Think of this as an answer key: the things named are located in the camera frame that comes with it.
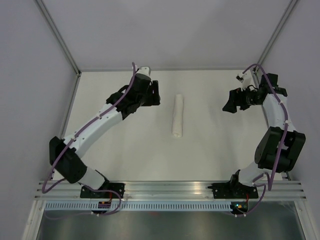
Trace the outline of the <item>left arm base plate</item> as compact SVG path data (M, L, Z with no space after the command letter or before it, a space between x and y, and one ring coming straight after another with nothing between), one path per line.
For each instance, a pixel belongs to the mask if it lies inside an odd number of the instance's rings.
M125 193L125 184L122 182L104 183L98 190L83 186L80 191L81 199L122 199Z

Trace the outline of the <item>white cloth napkin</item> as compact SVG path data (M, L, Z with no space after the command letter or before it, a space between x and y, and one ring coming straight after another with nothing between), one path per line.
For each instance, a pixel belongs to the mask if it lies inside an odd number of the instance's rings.
M174 108L172 115L172 135L175 138L183 136L183 113L184 113L184 97L177 94L174 99Z

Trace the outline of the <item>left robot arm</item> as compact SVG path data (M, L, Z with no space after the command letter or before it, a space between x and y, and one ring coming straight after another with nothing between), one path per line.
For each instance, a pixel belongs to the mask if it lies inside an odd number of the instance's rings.
M49 142L49 162L70 184L79 183L89 188L98 198L109 193L108 179L85 165L82 157L109 129L134 114L140 107L160 105L159 82L151 79L151 69L142 66L134 70L128 85L113 93L84 126L64 137L53 137Z

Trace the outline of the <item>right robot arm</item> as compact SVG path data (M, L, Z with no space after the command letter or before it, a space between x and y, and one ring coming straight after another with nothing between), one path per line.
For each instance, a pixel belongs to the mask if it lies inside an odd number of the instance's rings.
M241 197L247 186L253 186L266 177L271 186L277 173L291 171L306 142L306 136L294 127L287 110L288 93L278 86L278 75L268 73L261 77L258 87L251 85L252 78L240 73L236 79L241 87L230 90L224 112L235 114L251 106L262 106L268 129L258 144L254 161L235 173L237 180L229 183L228 192L235 198Z

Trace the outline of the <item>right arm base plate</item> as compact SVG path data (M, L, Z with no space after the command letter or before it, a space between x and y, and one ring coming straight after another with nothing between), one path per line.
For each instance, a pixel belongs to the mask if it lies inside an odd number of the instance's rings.
M220 182L213 183L207 187L212 190L214 199L258 199L258 191L254 186L247 186L241 183Z

